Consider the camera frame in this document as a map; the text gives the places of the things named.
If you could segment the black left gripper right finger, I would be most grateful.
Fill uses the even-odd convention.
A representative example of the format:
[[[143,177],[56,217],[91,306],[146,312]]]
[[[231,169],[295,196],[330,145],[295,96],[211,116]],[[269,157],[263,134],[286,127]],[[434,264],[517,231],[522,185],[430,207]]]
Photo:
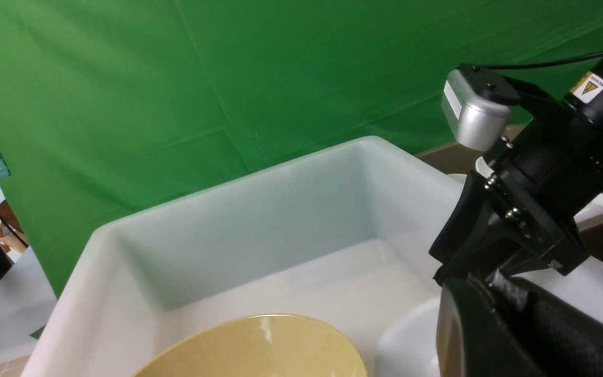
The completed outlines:
[[[603,376],[603,324],[546,289],[497,271],[491,289],[510,332],[547,376]]]

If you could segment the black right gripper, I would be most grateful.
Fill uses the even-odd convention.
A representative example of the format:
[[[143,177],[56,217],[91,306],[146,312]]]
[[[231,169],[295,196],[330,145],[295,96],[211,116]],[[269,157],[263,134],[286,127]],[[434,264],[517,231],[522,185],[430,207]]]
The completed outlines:
[[[467,175],[459,202],[429,253],[447,279],[551,269],[567,276],[589,258],[575,215],[603,191],[603,90],[589,103],[569,104],[535,84],[508,79],[532,120],[512,141],[483,155],[488,177]],[[562,184],[596,186],[576,202]]]

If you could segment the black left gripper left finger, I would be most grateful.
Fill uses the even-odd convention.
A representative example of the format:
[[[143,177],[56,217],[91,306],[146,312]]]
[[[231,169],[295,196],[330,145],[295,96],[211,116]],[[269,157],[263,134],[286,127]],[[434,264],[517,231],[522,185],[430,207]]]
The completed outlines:
[[[505,279],[447,279],[436,329],[442,376],[546,376],[531,352],[527,322],[541,295]]]

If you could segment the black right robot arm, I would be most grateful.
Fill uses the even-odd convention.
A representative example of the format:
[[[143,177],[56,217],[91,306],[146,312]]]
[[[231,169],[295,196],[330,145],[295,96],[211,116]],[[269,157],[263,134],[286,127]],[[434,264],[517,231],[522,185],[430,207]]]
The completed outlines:
[[[434,281],[493,281],[551,268],[563,276],[589,258],[574,220],[603,191],[603,54],[562,99],[500,66],[461,64],[442,110],[455,141],[481,152],[429,249]]]

